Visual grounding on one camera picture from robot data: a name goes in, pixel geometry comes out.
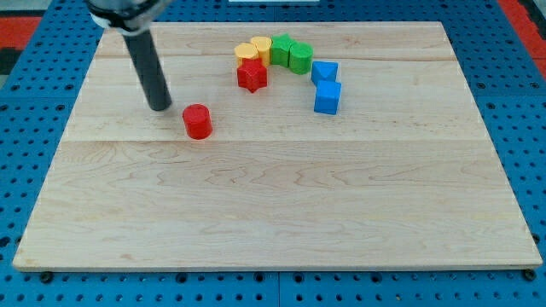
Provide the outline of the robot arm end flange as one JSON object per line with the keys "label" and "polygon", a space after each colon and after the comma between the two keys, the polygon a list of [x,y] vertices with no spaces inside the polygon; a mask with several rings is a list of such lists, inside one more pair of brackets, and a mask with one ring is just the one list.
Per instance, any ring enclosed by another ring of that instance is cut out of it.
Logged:
{"label": "robot arm end flange", "polygon": [[91,19],[104,29],[124,36],[147,31],[173,0],[84,0]]}

